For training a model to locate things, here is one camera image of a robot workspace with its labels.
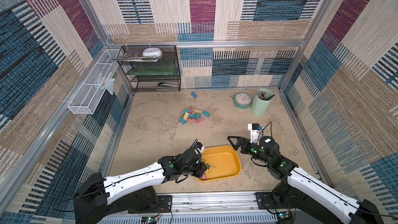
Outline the yellow plastic storage tray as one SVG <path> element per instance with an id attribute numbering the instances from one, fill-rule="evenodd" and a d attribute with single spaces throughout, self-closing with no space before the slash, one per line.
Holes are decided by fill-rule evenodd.
<path id="1" fill-rule="evenodd" d="M 205 148 L 202 161 L 208 169 L 204 173 L 206 180 L 197 178 L 200 182 L 210 182 L 229 179 L 241 173 L 241 163 L 237 151 L 232 146 L 217 146 Z"/>

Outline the pale yellow binder clip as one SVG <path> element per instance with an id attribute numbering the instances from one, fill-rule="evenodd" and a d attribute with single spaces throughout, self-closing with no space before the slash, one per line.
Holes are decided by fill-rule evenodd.
<path id="1" fill-rule="evenodd" d="M 188 120 L 190 113 L 189 112 L 185 112 L 184 116 L 183 116 L 183 120 Z"/>

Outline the blue binder clip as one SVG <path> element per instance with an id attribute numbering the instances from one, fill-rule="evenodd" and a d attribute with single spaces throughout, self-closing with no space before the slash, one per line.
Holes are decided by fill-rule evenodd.
<path id="1" fill-rule="evenodd" d="M 197 95 L 197 93 L 196 93 L 195 91 L 192 91 L 192 92 L 191 92 L 191 96 L 192 96 L 194 99 L 198 97 L 198 95 Z"/>

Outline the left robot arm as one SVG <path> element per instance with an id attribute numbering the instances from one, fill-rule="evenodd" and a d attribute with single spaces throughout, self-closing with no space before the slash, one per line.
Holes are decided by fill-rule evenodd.
<path id="1" fill-rule="evenodd" d="M 181 183 L 181 176 L 187 179 L 204 175 L 207 170 L 202 160 L 204 149 L 197 142 L 183 153 L 164 156 L 140 170 L 118 176 L 91 175 L 73 195 L 75 222 L 96 224 L 117 212 L 154 210 L 158 204 L 155 185 Z"/>

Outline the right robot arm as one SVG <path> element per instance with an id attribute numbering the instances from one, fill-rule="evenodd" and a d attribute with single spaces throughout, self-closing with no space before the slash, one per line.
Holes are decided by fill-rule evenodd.
<path id="1" fill-rule="evenodd" d="M 258 144 L 240 136 L 228 136 L 227 139 L 235 150 L 264 162 L 271 176 L 280 181 L 271 196 L 277 208 L 286 205 L 297 208 L 324 224 L 383 223 L 375 204 L 346 196 L 314 178 L 281 155 L 279 145 L 271 136 L 261 137 Z"/>

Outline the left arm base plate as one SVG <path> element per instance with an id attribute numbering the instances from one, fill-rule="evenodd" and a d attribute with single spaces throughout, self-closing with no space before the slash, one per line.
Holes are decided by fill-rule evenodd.
<path id="1" fill-rule="evenodd" d="M 147 213 L 170 213 L 172 210 L 173 196 L 172 195 L 157 195 L 151 198 L 146 207 Z"/>

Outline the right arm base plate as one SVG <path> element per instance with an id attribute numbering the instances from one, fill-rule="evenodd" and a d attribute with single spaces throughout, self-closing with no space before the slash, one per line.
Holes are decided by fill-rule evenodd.
<path id="1" fill-rule="evenodd" d="M 255 192 L 258 209 L 275 210 L 285 208 L 299 208 L 297 198 L 295 196 L 283 195 L 282 193 L 274 193 L 272 191 Z"/>

